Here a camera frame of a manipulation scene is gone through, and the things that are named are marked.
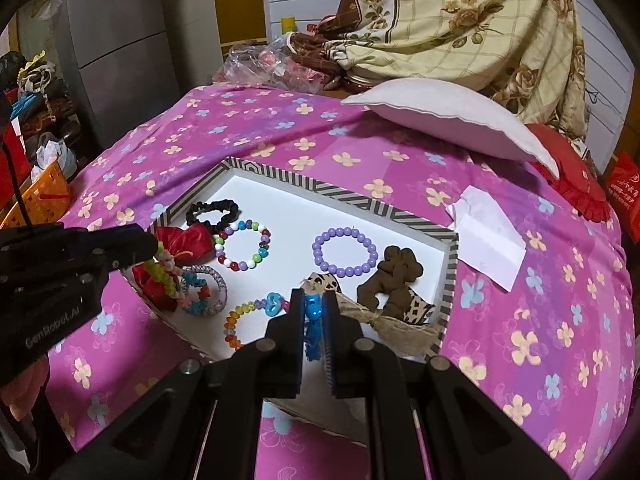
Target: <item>white plastic bag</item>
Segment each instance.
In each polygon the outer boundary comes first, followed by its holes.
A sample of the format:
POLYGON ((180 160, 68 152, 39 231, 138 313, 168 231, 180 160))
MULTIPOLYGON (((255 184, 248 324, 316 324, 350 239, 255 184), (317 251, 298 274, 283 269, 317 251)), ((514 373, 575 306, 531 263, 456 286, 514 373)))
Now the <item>white plastic bag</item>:
POLYGON ((36 152, 37 166, 34 166, 31 170, 31 181, 34 182, 40 176, 42 170, 56 160, 67 180, 78 168, 76 155, 66 146, 65 141, 56 142, 55 140, 50 140, 45 146, 40 146, 36 152))

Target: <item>bracelet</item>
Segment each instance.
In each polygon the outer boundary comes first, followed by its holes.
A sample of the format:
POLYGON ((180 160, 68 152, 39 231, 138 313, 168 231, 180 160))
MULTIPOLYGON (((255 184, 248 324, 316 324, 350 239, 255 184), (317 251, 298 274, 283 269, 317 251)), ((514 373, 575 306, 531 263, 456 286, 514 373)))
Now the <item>bracelet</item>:
POLYGON ((271 233, 262 224, 253 222, 252 220, 233 222, 225 228, 224 231, 220 231, 215 238, 216 257, 218 261, 223 264, 227 269, 231 270, 247 270, 253 269, 256 264, 259 264, 263 258, 269 255, 269 243, 271 241, 271 233), (255 253, 248 262, 236 262, 226 257, 225 253, 225 240, 229 238, 236 231, 253 230, 260 232, 260 243, 258 252, 255 253))
POLYGON ((371 243, 371 240, 365 237, 360 231, 355 228, 338 227, 337 229, 331 228, 322 233, 320 236, 316 237, 316 241, 311 245, 314 250, 314 258, 316 265, 320 267, 322 272, 329 272, 330 274, 335 274, 338 278, 344 278, 345 276, 360 276, 363 272, 369 272, 373 267, 376 266, 378 262, 378 253, 376 252, 376 246, 371 243), (341 237, 341 236, 351 236, 356 238, 361 244, 363 244, 367 251, 369 251, 369 259, 363 263, 361 266, 356 267, 347 267, 343 269, 342 267, 337 267, 335 265, 330 265, 327 263, 322 257, 322 245, 325 242, 328 242, 331 238, 341 237))
POLYGON ((206 202, 196 202, 195 204, 191 204, 189 209, 187 209, 187 225, 192 226, 200 222, 196 219, 196 214, 208 213, 210 211, 229 211, 223 215, 220 222, 215 225, 211 225, 209 220, 205 220, 202 223, 204 227, 208 229, 209 233, 211 233, 211 236, 216 236, 217 233, 227 228, 230 222, 238 218, 238 204, 233 200, 219 200, 218 202, 211 202, 210 204, 206 202))
POLYGON ((280 294, 277 292, 270 292, 267 294, 267 297, 262 300, 255 301, 247 301, 246 303, 240 304, 233 309, 229 315, 226 317, 225 329, 223 333, 225 335, 225 341, 229 344, 230 348, 234 350, 238 350, 242 348, 244 345, 238 339, 236 335, 236 324, 238 323, 238 319, 242 314, 247 314, 249 312, 253 312, 254 310, 263 310, 267 316, 273 317, 283 309, 285 312, 289 312, 289 301, 285 300, 280 294), (274 314, 270 314, 270 311, 267 310, 270 307, 270 304, 277 304, 278 309, 274 314))
POLYGON ((214 314, 219 313, 221 310, 224 310, 226 307, 226 283, 225 280, 220 276, 220 273, 215 269, 209 266, 187 266, 182 268, 182 275, 180 280, 180 292, 182 293, 182 299, 178 300, 178 306, 183 308, 189 314, 193 314, 195 316, 213 316, 214 314), (207 282, 202 279, 198 279, 198 274, 208 274, 212 276, 218 286, 218 290, 220 292, 220 296, 218 300, 210 304, 210 291, 209 285, 207 282), (198 291, 198 300, 188 302, 188 291, 189 287, 200 288, 198 291))

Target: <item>bed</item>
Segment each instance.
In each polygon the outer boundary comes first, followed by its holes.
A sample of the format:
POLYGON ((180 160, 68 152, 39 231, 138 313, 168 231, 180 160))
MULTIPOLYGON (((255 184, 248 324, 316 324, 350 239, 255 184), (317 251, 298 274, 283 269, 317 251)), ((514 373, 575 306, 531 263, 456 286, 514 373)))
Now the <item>bed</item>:
MULTIPOLYGON (((591 476, 625 425, 635 373, 615 215, 585 221, 528 165, 468 153, 333 98, 217 84, 189 92, 87 167, 63 221, 146 227, 229 155, 442 225, 451 222, 444 205, 466 186, 489 192, 526 241, 526 257, 510 293, 459 262, 442 354, 572 478, 591 476)), ((193 355, 121 275, 112 274, 102 307, 49 354, 47 395, 76 449, 193 355)), ((363 446, 326 430, 265 404, 256 479, 364 478, 363 446)))

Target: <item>wooden door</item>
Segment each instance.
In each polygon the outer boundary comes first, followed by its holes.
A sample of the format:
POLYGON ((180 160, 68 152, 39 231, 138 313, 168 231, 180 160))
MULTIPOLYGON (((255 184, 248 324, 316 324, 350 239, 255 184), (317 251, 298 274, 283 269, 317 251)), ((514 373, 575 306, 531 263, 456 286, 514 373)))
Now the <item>wooden door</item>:
POLYGON ((266 41, 264 0, 215 0, 222 53, 246 40, 266 41))

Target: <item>plastic bag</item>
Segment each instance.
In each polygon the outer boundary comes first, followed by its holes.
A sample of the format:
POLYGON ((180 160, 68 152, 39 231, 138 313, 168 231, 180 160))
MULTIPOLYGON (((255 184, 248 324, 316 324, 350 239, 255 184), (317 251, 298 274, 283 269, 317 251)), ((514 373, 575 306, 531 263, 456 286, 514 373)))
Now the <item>plastic bag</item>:
POLYGON ((285 34, 267 46, 235 45, 213 81, 243 85, 266 85, 283 90, 318 94, 327 77, 293 61, 285 34))
POLYGON ((45 3, 42 8, 40 9, 40 12, 37 15, 37 18, 39 20, 50 20, 51 18, 53 18, 53 16, 55 16, 56 12, 58 12, 58 9, 60 8, 60 5, 62 5, 62 0, 46 0, 47 3, 45 3))
POLYGON ((70 179, 78 168, 76 154, 66 146, 64 140, 50 140, 45 146, 40 146, 36 152, 37 166, 31 169, 31 181, 35 182, 42 170, 56 160, 65 178, 70 179))
POLYGON ((618 215, 620 225, 634 243, 640 240, 640 170, 625 152, 607 179, 612 194, 611 205, 618 215))

